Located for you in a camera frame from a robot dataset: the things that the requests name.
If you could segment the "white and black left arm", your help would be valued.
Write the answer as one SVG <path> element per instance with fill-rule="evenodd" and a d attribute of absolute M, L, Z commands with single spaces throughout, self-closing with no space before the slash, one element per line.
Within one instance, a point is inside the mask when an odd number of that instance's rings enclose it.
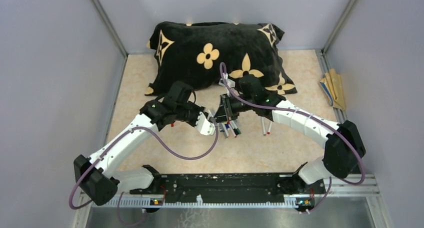
<path fill-rule="evenodd" d="M 159 140 L 158 133 L 176 121 L 186 122 L 202 135 L 215 132 L 214 123 L 204 107 L 189 100 L 193 88 L 182 81 L 175 82 L 163 96 L 147 102 L 139 114 L 107 145 L 90 156 L 77 156 L 73 161 L 75 186 L 69 196 L 69 206 L 77 210 L 73 198 L 77 188 L 102 206 L 118 192 L 142 188 L 154 195 L 160 190 L 160 181 L 147 168 L 133 172 L 118 172 L 118 167 L 150 137 Z"/>

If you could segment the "white pen with brown cap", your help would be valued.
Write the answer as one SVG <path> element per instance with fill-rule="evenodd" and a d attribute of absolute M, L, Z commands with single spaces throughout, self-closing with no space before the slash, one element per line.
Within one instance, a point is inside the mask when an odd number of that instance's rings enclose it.
<path fill-rule="evenodd" d="M 260 122 L 261 122 L 262 134 L 263 134 L 263 136 L 266 136 L 267 135 L 267 130 L 266 130 L 266 126 L 265 126 L 265 119 L 264 119 L 264 117 L 261 117 Z"/>

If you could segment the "white marker with red cap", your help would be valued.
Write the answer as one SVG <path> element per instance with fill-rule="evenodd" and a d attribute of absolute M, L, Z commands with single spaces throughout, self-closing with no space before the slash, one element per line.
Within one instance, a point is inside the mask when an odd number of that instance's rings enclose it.
<path fill-rule="evenodd" d="M 272 130 L 272 126 L 273 126 L 273 122 L 270 122 L 267 128 L 267 134 L 270 135 L 271 134 L 271 130 Z"/>

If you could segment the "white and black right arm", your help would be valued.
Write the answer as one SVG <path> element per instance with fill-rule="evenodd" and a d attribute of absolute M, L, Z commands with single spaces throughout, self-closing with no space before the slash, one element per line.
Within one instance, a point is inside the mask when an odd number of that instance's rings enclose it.
<path fill-rule="evenodd" d="M 360 185 L 365 179 L 362 161 L 366 153 L 357 126 L 351 121 L 337 123 L 309 113 L 291 103 L 284 96 L 263 88 L 258 78 L 248 75 L 240 80 L 241 92 L 235 94 L 231 80 L 222 75 L 220 85 L 227 89 L 221 96 L 215 118 L 218 122 L 231 121 L 241 112 L 254 111 L 260 117 L 284 124 L 314 140 L 324 150 L 324 156 L 306 162 L 294 173 L 293 188 L 299 194 L 307 194 L 314 182 L 337 177 L 343 181 L 356 168 L 361 173 Z"/>

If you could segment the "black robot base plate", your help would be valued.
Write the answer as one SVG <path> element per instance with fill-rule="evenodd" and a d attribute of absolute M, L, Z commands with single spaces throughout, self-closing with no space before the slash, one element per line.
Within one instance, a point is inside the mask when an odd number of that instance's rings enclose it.
<path fill-rule="evenodd" d="M 157 195 L 166 203 L 191 203 L 201 196 L 205 203 L 283 203 L 286 195 L 321 195 L 323 180 L 307 185 L 291 173 L 161 174 L 146 189 L 132 195 Z"/>

